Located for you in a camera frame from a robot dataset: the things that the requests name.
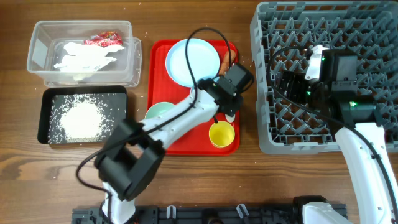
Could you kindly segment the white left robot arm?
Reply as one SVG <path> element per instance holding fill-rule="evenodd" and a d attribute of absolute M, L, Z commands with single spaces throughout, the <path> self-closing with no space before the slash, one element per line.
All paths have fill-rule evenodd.
<path fill-rule="evenodd" d="M 108 198 L 103 211 L 110 223 L 126 223 L 135 214 L 135 198 L 152 182 L 166 150 L 191 129 L 217 114 L 234 116 L 254 75 L 234 64 L 225 75 L 201 79 L 167 112 L 140 122 L 121 121 L 96 156 L 95 167 Z"/>

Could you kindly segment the yellow cup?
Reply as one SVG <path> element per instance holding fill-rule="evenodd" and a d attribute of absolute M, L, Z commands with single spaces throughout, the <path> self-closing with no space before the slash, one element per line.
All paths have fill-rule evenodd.
<path fill-rule="evenodd" d="M 213 123 L 209 128 L 209 139 L 214 147 L 227 147 L 235 139 L 235 130 L 227 121 Z"/>

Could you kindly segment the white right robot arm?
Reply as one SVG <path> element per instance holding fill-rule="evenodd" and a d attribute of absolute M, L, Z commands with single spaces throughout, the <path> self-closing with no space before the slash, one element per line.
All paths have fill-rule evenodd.
<path fill-rule="evenodd" d="M 317 45 L 305 73 L 284 71 L 274 91 L 328 121 L 347 163 L 364 223 L 397 223 L 397 181 L 387 155 L 383 118 L 374 97 L 358 92 L 358 56 Z"/>

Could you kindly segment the white rice pile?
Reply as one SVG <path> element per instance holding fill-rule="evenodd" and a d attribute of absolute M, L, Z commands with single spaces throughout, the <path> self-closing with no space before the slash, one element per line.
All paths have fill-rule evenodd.
<path fill-rule="evenodd" d="M 126 113 L 125 93 L 57 95 L 51 100 L 48 142 L 103 142 Z"/>

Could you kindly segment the green bowl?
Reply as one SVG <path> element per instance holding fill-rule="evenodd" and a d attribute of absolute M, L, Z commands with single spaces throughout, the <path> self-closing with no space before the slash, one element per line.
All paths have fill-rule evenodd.
<path fill-rule="evenodd" d="M 159 102 L 152 105 L 146 112 L 145 119 L 151 119 L 156 116 L 162 115 L 166 111 L 173 108 L 175 105 L 170 102 Z"/>

